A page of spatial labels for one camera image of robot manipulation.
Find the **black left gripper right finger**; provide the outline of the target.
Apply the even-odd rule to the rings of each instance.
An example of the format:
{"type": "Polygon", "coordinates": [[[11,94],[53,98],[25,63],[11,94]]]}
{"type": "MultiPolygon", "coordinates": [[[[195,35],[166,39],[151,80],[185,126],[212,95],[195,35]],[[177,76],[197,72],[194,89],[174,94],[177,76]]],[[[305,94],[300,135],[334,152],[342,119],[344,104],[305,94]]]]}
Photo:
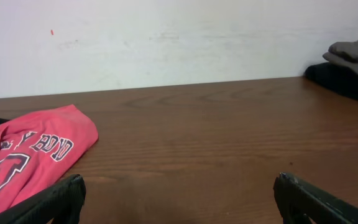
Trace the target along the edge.
{"type": "Polygon", "coordinates": [[[358,224],[358,208],[291,174],[276,177],[274,198],[283,224],[358,224]]]}

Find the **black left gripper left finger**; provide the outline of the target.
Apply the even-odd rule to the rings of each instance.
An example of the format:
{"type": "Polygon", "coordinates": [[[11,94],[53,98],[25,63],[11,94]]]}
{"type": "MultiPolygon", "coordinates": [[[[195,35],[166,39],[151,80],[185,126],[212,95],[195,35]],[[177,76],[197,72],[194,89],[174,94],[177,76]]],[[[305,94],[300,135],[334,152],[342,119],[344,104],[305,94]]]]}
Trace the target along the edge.
{"type": "Polygon", "coordinates": [[[83,177],[73,174],[0,213],[0,224],[77,224],[85,203],[83,177]]]}

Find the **red soccer t-shirt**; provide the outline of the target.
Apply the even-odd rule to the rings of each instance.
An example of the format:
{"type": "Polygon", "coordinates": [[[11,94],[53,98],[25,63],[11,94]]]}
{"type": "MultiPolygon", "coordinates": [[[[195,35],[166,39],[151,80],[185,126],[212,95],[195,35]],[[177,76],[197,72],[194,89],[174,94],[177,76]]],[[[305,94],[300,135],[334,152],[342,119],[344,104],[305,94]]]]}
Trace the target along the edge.
{"type": "Polygon", "coordinates": [[[74,105],[0,124],[0,213],[50,187],[98,140],[74,105]]]}

